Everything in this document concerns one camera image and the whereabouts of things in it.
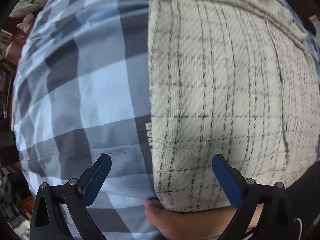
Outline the person's bare hand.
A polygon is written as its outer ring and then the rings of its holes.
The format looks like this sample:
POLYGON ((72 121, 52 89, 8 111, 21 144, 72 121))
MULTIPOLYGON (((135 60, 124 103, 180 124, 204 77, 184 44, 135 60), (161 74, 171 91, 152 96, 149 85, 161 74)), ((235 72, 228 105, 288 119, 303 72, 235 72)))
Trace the person's bare hand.
POLYGON ((219 237, 235 215, 234 206, 178 213, 166 210, 157 199, 144 203, 145 216, 167 239, 214 239, 219 237))

